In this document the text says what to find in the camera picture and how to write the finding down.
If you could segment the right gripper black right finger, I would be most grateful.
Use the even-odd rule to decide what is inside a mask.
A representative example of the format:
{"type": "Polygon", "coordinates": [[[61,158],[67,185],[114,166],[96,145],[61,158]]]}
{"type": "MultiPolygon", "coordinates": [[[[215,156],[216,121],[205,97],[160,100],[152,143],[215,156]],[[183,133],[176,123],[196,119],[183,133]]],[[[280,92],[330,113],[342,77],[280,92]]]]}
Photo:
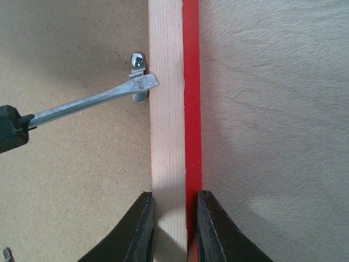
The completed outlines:
{"type": "Polygon", "coordinates": [[[209,190],[197,196],[199,261],[271,261],[236,226],[209,190]]]}

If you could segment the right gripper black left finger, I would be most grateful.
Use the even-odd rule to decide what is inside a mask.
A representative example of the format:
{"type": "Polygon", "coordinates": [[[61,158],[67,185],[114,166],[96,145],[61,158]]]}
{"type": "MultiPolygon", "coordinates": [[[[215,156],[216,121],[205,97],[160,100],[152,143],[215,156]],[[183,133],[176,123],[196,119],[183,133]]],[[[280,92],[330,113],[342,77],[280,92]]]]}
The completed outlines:
{"type": "Polygon", "coordinates": [[[143,192],[130,209],[80,261],[153,261],[154,198],[143,192]]]}

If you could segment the yellow handled screwdriver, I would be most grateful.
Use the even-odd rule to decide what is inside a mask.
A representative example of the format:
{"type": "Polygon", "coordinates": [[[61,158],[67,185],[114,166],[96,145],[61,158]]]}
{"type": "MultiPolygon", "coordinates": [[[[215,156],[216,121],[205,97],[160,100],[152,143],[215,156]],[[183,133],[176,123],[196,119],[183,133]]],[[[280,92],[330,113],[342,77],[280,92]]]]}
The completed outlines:
{"type": "Polygon", "coordinates": [[[116,98],[147,92],[158,84],[158,80],[153,74],[146,74],[107,91],[25,116],[21,116],[17,108],[3,105],[1,106],[1,153],[27,144],[29,131],[40,125],[116,98]]]}

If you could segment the red wooden picture frame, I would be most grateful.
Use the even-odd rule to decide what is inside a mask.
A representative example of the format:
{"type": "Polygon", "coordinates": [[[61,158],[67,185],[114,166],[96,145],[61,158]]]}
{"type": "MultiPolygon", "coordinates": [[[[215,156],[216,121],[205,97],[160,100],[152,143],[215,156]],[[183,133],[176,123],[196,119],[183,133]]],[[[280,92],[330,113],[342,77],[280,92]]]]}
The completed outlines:
{"type": "Polygon", "coordinates": [[[155,261],[197,261],[202,188],[198,1],[149,1],[155,261]]]}

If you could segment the metal retaining clip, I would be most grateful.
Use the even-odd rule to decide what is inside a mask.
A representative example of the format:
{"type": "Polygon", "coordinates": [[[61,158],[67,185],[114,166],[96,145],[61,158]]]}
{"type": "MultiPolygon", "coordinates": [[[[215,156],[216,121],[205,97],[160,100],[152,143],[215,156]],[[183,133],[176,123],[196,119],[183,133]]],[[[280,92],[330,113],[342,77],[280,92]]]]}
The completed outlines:
{"type": "MultiPolygon", "coordinates": [[[[146,71],[146,59],[145,55],[141,52],[134,52],[130,59],[131,74],[129,79],[132,80],[136,77],[142,76],[146,71]]],[[[132,98],[135,102],[141,103],[146,100],[148,92],[143,92],[139,94],[133,94],[132,98]]]]}
{"type": "Polygon", "coordinates": [[[4,248],[3,255],[4,255],[4,262],[13,262],[14,261],[10,248],[8,248],[8,247],[4,248]]]}

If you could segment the brown frame backing board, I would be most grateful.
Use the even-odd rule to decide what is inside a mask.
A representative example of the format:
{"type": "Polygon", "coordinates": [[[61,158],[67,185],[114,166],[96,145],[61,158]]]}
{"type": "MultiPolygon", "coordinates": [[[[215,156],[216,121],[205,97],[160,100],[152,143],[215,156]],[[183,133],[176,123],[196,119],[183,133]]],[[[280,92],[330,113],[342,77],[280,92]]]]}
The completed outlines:
{"type": "MultiPolygon", "coordinates": [[[[147,1],[1,1],[1,104],[34,114],[126,82],[149,53],[147,1]]],[[[1,248],[78,261],[151,189],[149,102],[123,97],[1,154],[1,248]]]]}

